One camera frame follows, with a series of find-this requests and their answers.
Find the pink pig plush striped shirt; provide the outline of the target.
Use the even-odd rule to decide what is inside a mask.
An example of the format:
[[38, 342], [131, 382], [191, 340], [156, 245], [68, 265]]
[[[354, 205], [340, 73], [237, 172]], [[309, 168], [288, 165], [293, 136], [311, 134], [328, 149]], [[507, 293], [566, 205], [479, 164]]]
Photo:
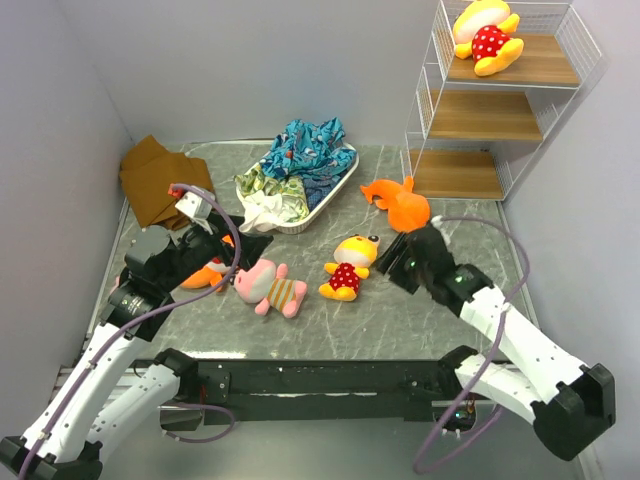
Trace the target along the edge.
[[254, 304], [254, 312], [266, 316], [271, 309], [285, 318], [294, 318], [306, 296], [308, 286], [301, 280], [287, 277], [288, 266], [259, 259], [248, 271], [238, 270], [233, 286], [240, 298]]

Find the orange fox plush toy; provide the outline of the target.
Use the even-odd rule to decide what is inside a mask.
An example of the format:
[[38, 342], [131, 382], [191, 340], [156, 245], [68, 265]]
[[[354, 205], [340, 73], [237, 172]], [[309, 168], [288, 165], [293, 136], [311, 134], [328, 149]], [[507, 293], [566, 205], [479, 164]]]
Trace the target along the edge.
[[229, 267], [221, 260], [214, 258], [200, 270], [181, 283], [183, 289], [197, 290], [218, 285], [229, 272]]

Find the yellow plush red dotted dress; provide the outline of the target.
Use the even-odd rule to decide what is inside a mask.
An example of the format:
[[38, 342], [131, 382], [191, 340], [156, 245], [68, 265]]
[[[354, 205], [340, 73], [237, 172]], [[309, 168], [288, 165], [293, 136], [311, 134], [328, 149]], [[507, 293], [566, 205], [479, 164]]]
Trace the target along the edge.
[[319, 287], [319, 293], [327, 299], [354, 301], [361, 281], [370, 275], [379, 244], [380, 238], [376, 235], [354, 235], [343, 240], [334, 251], [334, 261], [324, 265], [330, 278]]

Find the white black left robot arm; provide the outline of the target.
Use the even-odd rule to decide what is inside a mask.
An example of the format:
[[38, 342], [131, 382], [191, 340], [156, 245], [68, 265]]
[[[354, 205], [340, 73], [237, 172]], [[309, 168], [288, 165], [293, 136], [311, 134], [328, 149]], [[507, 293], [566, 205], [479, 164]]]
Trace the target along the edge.
[[119, 442], [160, 405], [192, 399], [198, 363], [167, 349], [116, 400], [109, 397], [127, 368], [178, 308], [171, 293], [219, 259], [247, 269], [272, 242], [238, 232], [237, 216], [212, 213], [178, 239], [159, 227], [141, 231], [125, 256], [91, 340], [62, 388], [20, 436], [1, 441], [1, 462], [20, 479], [96, 479]]

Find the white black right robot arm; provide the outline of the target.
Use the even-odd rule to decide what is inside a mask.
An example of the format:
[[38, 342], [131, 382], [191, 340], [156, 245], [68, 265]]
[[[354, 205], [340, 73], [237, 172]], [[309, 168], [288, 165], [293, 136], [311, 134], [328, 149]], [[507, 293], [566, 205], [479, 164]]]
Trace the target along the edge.
[[460, 346], [438, 362], [437, 385], [452, 399], [475, 393], [532, 425], [557, 458], [577, 457], [616, 421], [613, 374], [587, 365], [531, 323], [502, 290], [471, 264], [458, 264], [445, 238], [427, 225], [396, 237], [377, 270], [409, 293], [432, 299], [478, 330], [510, 361], [496, 364]]

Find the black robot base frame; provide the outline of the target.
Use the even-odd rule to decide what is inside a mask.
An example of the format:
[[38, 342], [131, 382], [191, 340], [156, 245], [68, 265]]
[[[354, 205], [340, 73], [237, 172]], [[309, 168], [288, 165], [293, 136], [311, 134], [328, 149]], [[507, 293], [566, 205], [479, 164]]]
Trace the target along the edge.
[[106, 416], [130, 416], [173, 402], [180, 409], [226, 408], [240, 421], [401, 418], [430, 422], [432, 404], [465, 388], [493, 397], [490, 380], [516, 379], [504, 364], [488, 363], [465, 347], [435, 361], [329, 361], [283, 363], [198, 360], [174, 349], [160, 353], [144, 375], [117, 399], [121, 378], [114, 359], [79, 365], [60, 389], [48, 416], [59, 427], [86, 423], [97, 431], [118, 424]]

